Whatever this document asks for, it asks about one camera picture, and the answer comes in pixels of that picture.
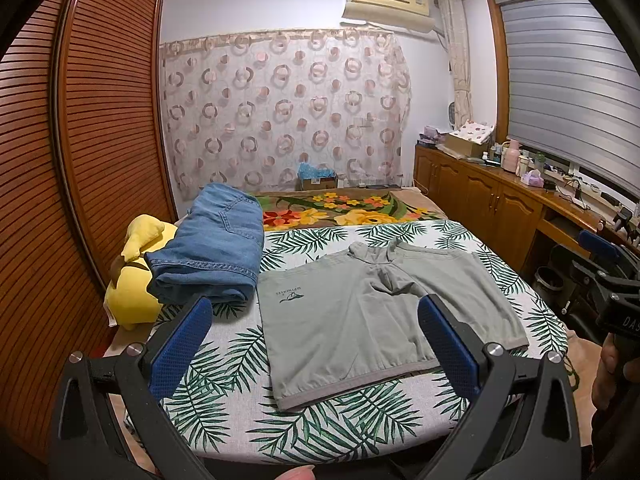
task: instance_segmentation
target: wooden wardrobe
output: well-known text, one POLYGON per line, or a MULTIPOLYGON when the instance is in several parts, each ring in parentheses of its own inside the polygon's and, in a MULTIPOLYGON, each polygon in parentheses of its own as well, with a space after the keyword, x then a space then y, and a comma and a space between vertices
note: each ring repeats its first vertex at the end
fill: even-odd
POLYGON ((113 336, 102 299, 127 225, 177 219, 161 7, 45 0, 0 61, 0 425, 43 462, 65 360, 113 336))

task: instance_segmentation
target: cardboard box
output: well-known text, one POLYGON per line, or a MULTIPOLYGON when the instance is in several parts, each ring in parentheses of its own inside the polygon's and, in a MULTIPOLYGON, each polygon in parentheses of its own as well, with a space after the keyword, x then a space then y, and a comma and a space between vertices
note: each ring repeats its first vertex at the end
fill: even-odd
POLYGON ((305 178, 298 180, 299 188, 302 191, 315 191, 317 189, 335 189, 338 187, 337 178, 318 178, 317 180, 312 178, 305 178))
POLYGON ((484 144, 476 144, 470 140, 460 139, 453 135, 447 135, 444 145, 460 155, 482 158, 482 152, 489 151, 490 138, 484 144))

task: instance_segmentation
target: sheer curtain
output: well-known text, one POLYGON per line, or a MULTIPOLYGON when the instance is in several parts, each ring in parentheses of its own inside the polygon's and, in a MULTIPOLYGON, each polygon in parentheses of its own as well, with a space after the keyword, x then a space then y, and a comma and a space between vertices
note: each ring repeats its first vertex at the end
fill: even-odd
POLYGON ((449 62, 453 72, 456 128, 473 119, 469 69, 469 40, 462 0, 438 0, 444 33, 447 38, 449 62))
POLYGON ((161 45, 168 158, 185 200, 209 182, 293 189, 300 162, 346 185, 399 182, 411 96, 389 32, 274 30, 161 45))

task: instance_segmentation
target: stuffed animal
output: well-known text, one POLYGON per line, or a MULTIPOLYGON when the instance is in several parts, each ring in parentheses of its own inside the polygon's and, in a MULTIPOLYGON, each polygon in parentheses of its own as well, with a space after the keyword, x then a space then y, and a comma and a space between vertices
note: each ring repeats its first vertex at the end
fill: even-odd
POLYGON ((151 271, 142 254, 163 248, 176 231, 176 226, 149 215, 131 221, 124 249, 111 264, 111 282, 104 295, 110 326, 132 330, 137 323, 156 321, 162 305, 146 291, 151 271))

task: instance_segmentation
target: gray roller blind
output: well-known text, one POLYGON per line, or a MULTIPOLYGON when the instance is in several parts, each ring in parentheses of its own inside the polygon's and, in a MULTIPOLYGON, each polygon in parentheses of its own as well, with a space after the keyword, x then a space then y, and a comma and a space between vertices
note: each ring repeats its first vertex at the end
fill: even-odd
POLYGON ((508 136, 640 196, 640 76, 588 0, 496 0, 509 58, 508 136))

